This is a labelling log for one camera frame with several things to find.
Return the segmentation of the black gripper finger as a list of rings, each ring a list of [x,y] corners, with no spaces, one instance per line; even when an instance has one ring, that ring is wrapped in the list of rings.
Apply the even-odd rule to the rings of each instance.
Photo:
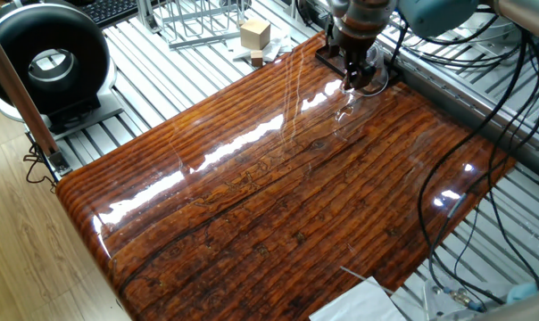
[[[368,86],[375,77],[377,67],[374,64],[363,62],[361,64],[361,87]]]
[[[360,81],[359,63],[345,61],[344,89],[356,89]]]

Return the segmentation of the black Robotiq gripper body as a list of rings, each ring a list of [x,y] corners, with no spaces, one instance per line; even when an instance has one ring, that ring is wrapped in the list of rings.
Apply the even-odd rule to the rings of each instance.
[[[374,44],[382,29],[354,31],[336,29],[336,46],[344,59],[344,66],[358,66],[366,61],[368,50]]]

